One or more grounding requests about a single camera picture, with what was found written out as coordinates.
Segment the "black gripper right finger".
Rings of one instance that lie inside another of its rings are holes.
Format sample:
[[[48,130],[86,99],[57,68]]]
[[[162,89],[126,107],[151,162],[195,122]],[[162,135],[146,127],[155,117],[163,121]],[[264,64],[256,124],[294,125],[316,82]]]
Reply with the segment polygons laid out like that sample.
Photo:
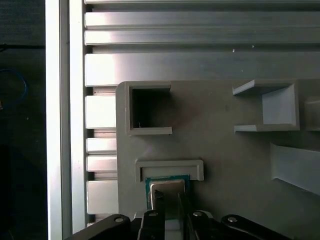
[[[196,210],[186,193],[180,193],[179,217],[184,240],[288,240],[278,232],[240,215],[229,214],[216,220],[209,212]]]

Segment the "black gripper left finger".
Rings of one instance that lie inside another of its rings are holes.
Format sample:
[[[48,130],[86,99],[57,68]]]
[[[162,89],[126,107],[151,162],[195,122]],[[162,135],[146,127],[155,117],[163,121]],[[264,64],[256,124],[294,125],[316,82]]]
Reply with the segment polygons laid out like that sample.
[[[156,209],[130,220],[113,214],[68,237],[69,240],[163,240],[165,239],[164,194],[155,192]]]

